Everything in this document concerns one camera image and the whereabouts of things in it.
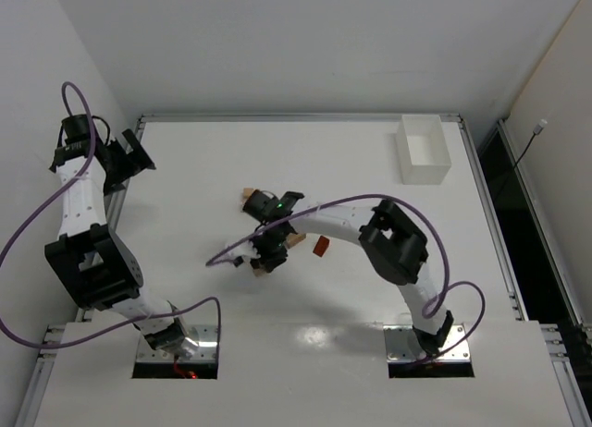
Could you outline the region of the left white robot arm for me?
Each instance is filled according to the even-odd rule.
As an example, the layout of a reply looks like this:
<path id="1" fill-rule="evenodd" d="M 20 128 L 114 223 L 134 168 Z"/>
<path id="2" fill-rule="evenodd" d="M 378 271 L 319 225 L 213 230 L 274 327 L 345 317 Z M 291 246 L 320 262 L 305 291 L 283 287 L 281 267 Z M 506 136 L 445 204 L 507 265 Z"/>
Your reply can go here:
<path id="1" fill-rule="evenodd" d="M 62 121 L 51 171 L 65 192 L 56 241 L 44 248 L 45 259 L 74 302 L 84 310 L 112 311 L 131 322 L 153 350 L 189 359 L 198 342 L 165 299 L 144 284 L 136 257 L 107 222 L 105 197 L 155 165 L 134 133 L 126 129 L 126 147 L 105 143 L 91 129 L 93 117 Z"/>

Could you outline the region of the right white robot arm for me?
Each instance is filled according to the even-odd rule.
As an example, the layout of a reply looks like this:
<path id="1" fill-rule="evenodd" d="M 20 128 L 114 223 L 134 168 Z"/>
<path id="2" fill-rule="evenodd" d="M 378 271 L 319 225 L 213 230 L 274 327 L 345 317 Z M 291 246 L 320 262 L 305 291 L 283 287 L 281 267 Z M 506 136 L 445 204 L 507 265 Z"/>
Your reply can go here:
<path id="1" fill-rule="evenodd" d="M 427 237 L 393 200 L 372 207 L 334 205 L 319 209 L 304 195 L 288 191 L 281 198 L 253 190 L 242 210 L 263 233 L 250 239 L 255 271 L 273 272 L 288 259 L 290 236 L 315 234 L 360 247 L 379 277 L 396 286 L 412 318 L 421 349 L 435 356 L 453 324 L 451 311 L 440 306 L 438 291 L 427 265 Z"/>

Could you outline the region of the white perforated plastic box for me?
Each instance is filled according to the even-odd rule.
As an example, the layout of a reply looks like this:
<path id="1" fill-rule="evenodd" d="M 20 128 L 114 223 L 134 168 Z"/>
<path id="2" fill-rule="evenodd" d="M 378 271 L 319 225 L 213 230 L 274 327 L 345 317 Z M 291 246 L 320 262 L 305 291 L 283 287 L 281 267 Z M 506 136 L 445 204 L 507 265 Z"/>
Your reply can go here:
<path id="1" fill-rule="evenodd" d="M 405 185 L 440 185 L 451 168 L 440 116 L 402 115 L 396 132 L 401 180 Z"/>

